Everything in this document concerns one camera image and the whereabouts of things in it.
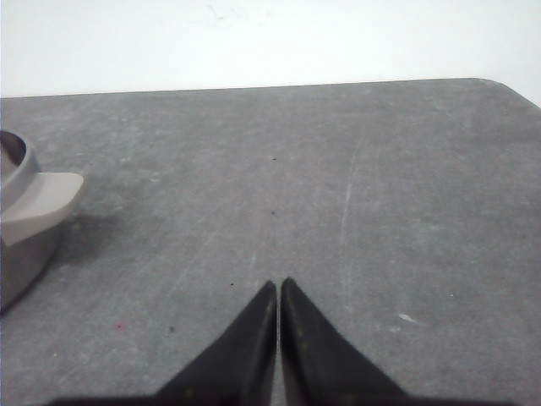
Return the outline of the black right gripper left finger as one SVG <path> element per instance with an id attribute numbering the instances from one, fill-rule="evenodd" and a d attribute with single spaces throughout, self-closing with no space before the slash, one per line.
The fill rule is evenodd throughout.
<path id="1" fill-rule="evenodd" d="M 268 405 L 275 363 L 276 285 L 268 281 L 156 397 L 171 405 Z"/>

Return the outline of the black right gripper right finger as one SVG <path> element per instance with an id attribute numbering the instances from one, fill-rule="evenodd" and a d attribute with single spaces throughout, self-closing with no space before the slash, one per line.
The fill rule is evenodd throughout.
<path id="1" fill-rule="evenodd" d="M 291 277 L 281 285 L 280 329 L 289 405 L 407 396 L 333 327 Z"/>

